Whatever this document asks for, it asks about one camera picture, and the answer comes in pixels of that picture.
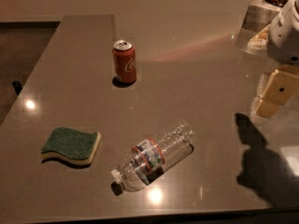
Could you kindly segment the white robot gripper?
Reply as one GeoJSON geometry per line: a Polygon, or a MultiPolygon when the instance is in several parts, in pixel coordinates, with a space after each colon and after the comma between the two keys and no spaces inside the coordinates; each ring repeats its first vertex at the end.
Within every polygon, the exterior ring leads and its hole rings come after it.
{"type": "MultiPolygon", "coordinates": [[[[299,0],[289,0],[272,20],[267,52],[279,63],[299,64],[299,0]]],[[[281,65],[263,73],[253,100],[253,114],[270,119],[298,91],[298,65],[281,65]]]]}

